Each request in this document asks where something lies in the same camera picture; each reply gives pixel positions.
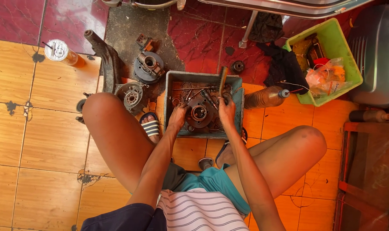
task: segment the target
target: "thigh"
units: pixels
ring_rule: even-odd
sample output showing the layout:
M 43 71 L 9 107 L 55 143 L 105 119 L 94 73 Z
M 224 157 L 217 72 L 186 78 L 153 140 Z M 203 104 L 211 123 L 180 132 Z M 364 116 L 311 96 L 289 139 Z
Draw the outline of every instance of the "thigh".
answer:
M 91 95 L 82 114 L 110 171 L 129 192 L 134 192 L 154 149 L 143 127 L 120 99 L 110 93 Z
M 250 153 L 276 198 L 309 171 L 324 156 L 326 150 L 325 138 L 319 130 L 299 126 L 252 147 Z M 237 166 L 234 164 L 224 171 L 247 201 Z

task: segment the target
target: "teal shorts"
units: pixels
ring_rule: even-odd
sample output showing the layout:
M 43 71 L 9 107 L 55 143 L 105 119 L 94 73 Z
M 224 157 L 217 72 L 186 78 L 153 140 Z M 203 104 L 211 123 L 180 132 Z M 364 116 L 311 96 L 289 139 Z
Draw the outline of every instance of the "teal shorts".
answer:
M 204 188 L 207 192 L 221 192 L 240 213 L 243 213 L 242 215 L 248 215 L 251 212 L 250 206 L 224 171 L 229 166 L 223 164 L 221 169 L 211 167 L 196 176 L 186 172 L 182 167 L 170 163 L 162 188 L 173 192 L 186 192 L 195 188 Z

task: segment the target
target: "metal tray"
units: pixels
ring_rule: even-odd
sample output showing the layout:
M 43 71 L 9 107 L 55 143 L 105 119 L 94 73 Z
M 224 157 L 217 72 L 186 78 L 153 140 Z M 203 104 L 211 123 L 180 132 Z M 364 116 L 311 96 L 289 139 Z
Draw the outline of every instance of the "metal tray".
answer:
M 185 71 L 169 71 L 166 74 L 166 92 L 164 95 L 164 132 L 169 122 L 169 117 L 173 112 L 173 84 L 176 82 L 190 82 L 192 86 L 196 84 L 215 84 L 219 85 L 220 78 L 218 74 L 192 73 Z M 243 127 L 243 113 L 244 113 L 244 89 L 242 88 L 243 80 L 238 75 L 228 75 L 226 84 L 230 84 L 232 99 L 236 104 L 236 115 L 234 124 L 238 133 L 240 134 Z M 225 132 L 189 132 L 187 131 L 188 123 L 185 122 L 183 128 L 177 134 L 179 138 L 204 138 L 204 139 L 227 139 Z

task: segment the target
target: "foot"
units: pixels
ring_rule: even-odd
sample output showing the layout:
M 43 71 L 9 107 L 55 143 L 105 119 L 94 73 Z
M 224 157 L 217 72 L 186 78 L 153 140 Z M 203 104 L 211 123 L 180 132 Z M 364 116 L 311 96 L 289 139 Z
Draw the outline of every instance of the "foot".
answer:
M 142 120 L 142 123 L 147 123 L 147 122 L 154 121 L 154 120 L 155 120 L 155 118 L 152 115 L 149 115 L 148 117 L 146 117 Z M 149 139 L 153 143 L 157 144 L 160 141 L 160 136 L 159 135 L 149 136 Z
M 246 134 L 242 133 L 242 137 L 246 139 Z M 216 165 L 219 169 L 222 168 L 223 164 L 229 164 L 233 165 L 236 163 L 236 160 L 234 159 L 233 149 L 231 148 L 230 144 L 227 144 L 226 148 L 223 150 L 223 152 L 220 154 L 216 161 Z

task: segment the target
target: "orange tile floor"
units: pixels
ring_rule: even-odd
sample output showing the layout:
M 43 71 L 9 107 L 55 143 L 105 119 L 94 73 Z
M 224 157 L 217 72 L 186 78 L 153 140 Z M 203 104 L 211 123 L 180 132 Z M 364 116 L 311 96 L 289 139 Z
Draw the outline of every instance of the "orange tile floor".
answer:
M 102 88 L 101 60 L 82 55 L 86 65 L 75 69 L 48 59 L 35 63 L 36 52 L 43 54 L 43 48 L 0 41 L 0 231 L 79 230 L 86 218 L 120 208 L 130 198 L 85 125 L 74 119 L 82 92 Z M 246 93 L 263 88 L 243 87 Z M 155 111 L 161 123 L 163 96 L 145 109 Z M 29 100 L 33 107 L 25 116 Z M 341 100 L 321 107 L 303 105 L 292 95 L 279 107 L 244 111 L 248 147 L 298 125 L 316 127 L 326 137 L 325 156 L 275 199 L 288 231 L 332 230 L 343 124 L 357 108 Z M 214 158 L 222 144 L 177 139 L 173 157 L 185 169 L 197 170 L 197 161 Z M 245 222 L 258 230 L 253 214 Z

